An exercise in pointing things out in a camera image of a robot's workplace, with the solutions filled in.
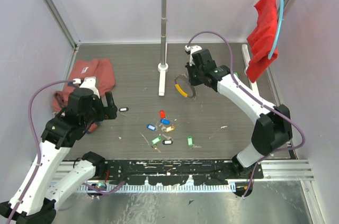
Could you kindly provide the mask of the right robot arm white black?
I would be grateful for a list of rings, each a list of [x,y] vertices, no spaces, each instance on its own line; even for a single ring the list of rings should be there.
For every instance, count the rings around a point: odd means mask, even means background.
[[[190,56],[186,63],[189,82],[193,86],[205,85],[227,97],[254,123],[249,145],[232,158],[232,171],[238,178],[245,178],[258,160],[271,154],[292,138],[292,127],[287,121],[289,109],[256,96],[230,69],[217,66],[210,51],[200,46],[185,46]]]

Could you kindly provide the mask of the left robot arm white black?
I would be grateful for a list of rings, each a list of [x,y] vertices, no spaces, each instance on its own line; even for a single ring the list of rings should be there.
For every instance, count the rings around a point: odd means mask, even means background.
[[[39,150],[29,172],[15,195],[1,203],[1,216],[17,223],[52,223],[60,205],[90,178],[104,177],[105,158],[90,151],[78,165],[50,186],[59,165],[96,122],[113,120],[117,107],[111,92],[105,93],[107,105],[92,89],[78,87],[69,95],[68,104],[46,123]]]

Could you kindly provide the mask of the metal keyring with yellow grip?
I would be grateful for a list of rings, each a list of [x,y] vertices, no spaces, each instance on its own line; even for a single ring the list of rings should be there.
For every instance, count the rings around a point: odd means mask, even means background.
[[[195,99],[197,96],[197,90],[189,82],[188,75],[181,74],[174,78],[175,89],[184,97]]]

